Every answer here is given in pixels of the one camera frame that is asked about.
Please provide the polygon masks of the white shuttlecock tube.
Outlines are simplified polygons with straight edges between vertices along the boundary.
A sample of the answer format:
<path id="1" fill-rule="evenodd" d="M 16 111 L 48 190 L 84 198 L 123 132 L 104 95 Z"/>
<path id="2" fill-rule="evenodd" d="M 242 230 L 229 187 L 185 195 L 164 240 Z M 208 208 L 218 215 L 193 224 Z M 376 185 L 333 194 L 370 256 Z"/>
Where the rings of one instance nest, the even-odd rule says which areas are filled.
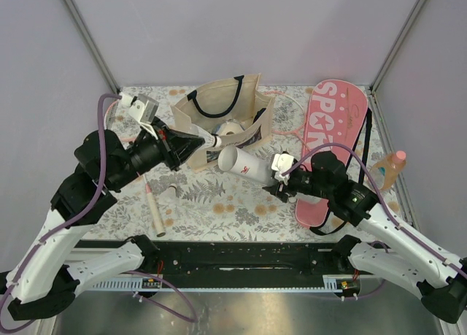
<path id="1" fill-rule="evenodd" d="M 279 182 L 274 179 L 271 170 L 273 156 L 269 160 L 263 160 L 238 147 L 227 146 L 220 152 L 217 165 L 222 172 L 235 174 L 268 188 Z"/>

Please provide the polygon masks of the white shuttlecock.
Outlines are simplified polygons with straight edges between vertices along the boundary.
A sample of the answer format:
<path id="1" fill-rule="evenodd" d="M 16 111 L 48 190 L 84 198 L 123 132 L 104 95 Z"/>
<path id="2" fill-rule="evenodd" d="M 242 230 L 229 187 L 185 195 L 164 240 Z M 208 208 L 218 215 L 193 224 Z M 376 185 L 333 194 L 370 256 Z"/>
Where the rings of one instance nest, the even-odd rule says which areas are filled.
<path id="1" fill-rule="evenodd" d="M 196 124 L 190 126 L 190 132 L 204 140 L 201 149 L 217 149 L 222 145 L 222 139 L 219 136 L 209 133 Z"/>
<path id="2" fill-rule="evenodd" d="M 170 204 L 177 200 L 177 185 L 172 183 L 156 197 L 159 203 Z"/>

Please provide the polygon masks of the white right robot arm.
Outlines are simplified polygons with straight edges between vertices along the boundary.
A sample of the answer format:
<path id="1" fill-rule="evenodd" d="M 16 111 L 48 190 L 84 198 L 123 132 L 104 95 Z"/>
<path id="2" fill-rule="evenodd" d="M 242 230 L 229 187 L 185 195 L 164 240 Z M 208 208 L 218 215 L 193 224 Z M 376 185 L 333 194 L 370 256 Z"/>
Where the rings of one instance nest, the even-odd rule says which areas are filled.
<path id="1" fill-rule="evenodd" d="M 276 184 L 267 191 L 286 202 L 297 194 L 327 200 L 329 210 L 385 243 L 392 254 L 345 236 L 333 249 L 332 264 L 342 274 L 369 272 L 409 291 L 438 319 L 455 324 L 466 310 L 466 260 L 432 242 L 400 219 L 375 192 L 347 176 L 331 152 L 315 153 L 309 171 L 288 153 L 271 161 Z"/>

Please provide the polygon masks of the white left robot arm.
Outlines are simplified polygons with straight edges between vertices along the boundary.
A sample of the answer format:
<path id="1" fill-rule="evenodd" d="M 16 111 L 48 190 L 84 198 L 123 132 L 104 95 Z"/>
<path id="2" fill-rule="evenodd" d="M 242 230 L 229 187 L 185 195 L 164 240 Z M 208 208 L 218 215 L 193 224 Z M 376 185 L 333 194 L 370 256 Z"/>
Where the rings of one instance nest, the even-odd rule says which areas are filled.
<path id="1" fill-rule="evenodd" d="M 2 273 L 1 293 L 11 296 L 8 311 L 16 321 L 53 317 L 83 291 L 121 273 L 150 273 L 158 268 L 158 251 L 146 235 L 127 238 L 121 246 L 85 262 L 66 257 L 104 213 L 117 203 L 114 193 L 158 164 L 172 171 L 205 143 L 192 134 L 166 126 L 155 134 L 140 131 L 124 147 L 111 130 L 94 131 L 75 151 L 74 173 L 51 199 L 41 231 L 20 264 Z"/>

